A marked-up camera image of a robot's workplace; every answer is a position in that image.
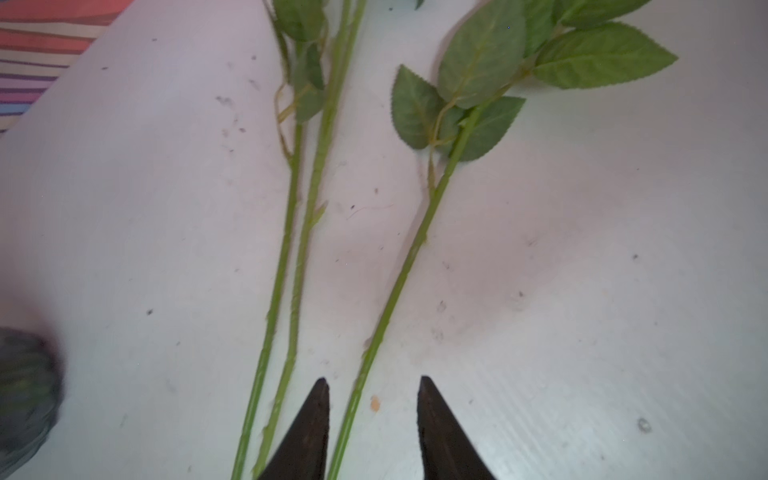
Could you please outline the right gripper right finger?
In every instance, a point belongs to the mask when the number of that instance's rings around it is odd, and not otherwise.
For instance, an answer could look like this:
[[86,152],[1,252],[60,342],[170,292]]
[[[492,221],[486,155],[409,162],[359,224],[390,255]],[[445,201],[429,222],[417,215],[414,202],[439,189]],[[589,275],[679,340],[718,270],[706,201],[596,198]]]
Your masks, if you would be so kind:
[[420,379],[417,426],[426,480],[495,480],[429,376]]

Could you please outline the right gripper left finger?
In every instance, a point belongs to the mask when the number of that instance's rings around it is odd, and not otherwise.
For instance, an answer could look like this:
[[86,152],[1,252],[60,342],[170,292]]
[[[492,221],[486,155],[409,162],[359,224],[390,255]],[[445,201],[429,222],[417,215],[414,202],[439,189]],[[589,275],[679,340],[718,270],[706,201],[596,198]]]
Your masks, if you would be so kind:
[[323,480],[330,430],[330,391],[320,377],[258,480]]

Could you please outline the pink grey glass vase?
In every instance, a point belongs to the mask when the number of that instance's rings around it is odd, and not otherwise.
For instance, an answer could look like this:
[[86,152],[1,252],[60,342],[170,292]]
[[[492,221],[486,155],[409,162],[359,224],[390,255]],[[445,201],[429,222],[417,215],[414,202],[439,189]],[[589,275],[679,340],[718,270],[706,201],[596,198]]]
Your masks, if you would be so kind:
[[1,329],[1,477],[9,478],[47,441],[63,398],[57,358],[39,335]]

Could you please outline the coral red rose stem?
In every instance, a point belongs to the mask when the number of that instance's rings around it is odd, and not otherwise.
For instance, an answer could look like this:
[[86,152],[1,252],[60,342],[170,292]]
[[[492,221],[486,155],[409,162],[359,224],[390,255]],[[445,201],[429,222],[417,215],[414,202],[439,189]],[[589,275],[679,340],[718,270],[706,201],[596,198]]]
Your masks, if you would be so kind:
[[529,77],[561,90],[634,82],[678,57],[622,17],[641,1],[486,1],[456,26],[430,83],[400,66],[390,97],[401,141],[428,157],[428,203],[384,304],[344,413],[328,476],[341,472],[368,376],[430,226],[461,163],[504,138],[525,101],[509,90]]

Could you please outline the cream peony spray stem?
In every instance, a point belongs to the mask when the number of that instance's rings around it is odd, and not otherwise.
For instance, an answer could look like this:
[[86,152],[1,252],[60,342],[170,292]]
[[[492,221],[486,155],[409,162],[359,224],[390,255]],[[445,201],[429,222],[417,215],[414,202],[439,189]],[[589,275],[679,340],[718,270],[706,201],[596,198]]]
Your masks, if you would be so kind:
[[288,263],[299,199],[304,126],[324,106],[324,77],[321,59],[327,38],[328,20],[323,1],[267,1],[265,10],[278,44],[281,83],[273,96],[275,127],[281,153],[289,171],[285,215],[264,337],[239,436],[230,477],[246,477],[247,457],[254,434],[274,346],[280,308],[285,291]]

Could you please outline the salmon pink rose stem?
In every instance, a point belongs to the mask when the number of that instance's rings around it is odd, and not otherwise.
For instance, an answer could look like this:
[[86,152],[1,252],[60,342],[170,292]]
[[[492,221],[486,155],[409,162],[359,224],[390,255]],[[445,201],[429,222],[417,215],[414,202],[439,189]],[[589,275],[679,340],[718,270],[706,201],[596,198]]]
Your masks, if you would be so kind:
[[[364,18],[366,7],[367,4],[364,1],[343,2],[341,7],[340,24],[334,37],[329,35],[330,27],[328,22],[327,38],[325,39],[321,59],[322,74],[324,77],[325,86],[325,102],[322,110],[314,116],[320,119],[317,146],[312,163],[307,195],[304,198],[302,198],[300,195],[299,183],[298,203],[301,200],[304,201],[305,212],[301,220],[298,220],[295,216],[295,225],[292,237],[290,258],[294,257],[296,262],[293,285],[291,289],[287,352],[283,362],[283,367],[271,407],[269,419],[263,429],[261,444],[259,446],[256,461],[250,475],[253,479],[256,479],[262,473],[269,460],[272,445],[275,439],[276,428],[282,413],[283,404],[287,396],[288,387],[290,385],[292,374],[296,365],[299,347],[301,303],[303,299],[306,267],[309,257],[309,245],[312,231],[318,221],[322,218],[325,211],[324,207],[318,203],[320,183],[333,141],[334,127],[340,106],[344,82],[349,69],[352,54],[354,52],[359,29]],[[303,152],[305,145],[306,124],[304,126],[300,181],[303,169]]]

